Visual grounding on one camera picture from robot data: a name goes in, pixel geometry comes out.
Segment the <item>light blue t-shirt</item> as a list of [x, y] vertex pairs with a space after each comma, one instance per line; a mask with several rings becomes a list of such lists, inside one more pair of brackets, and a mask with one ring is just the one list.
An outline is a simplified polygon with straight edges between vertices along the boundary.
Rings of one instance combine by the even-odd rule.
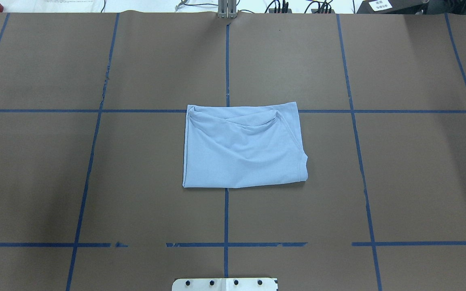
[[303, 182], [308, 156], [298, 105], [188, 105], [184, 188], [248, 188]]

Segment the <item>aluminium frame post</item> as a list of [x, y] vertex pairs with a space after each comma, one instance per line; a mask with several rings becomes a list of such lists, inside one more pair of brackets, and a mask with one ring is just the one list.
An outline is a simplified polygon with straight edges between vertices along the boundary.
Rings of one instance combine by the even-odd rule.
[[238, 3], [239, 0], [218, 0], [218, 18], [237, 18]]

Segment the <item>black power adapter box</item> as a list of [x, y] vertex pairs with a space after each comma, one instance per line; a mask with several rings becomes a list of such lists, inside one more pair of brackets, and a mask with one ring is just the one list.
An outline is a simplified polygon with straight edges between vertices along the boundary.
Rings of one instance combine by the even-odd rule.
[[428, 0], [365, 0], [356, 14], [421, 15], [425, 14]]

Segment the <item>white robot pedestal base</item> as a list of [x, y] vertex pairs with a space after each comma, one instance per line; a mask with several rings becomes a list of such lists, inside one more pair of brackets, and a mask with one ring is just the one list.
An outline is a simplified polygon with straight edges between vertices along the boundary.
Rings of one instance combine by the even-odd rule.
[[172, 291], [278, 291], [276, 278], [180, 278]]

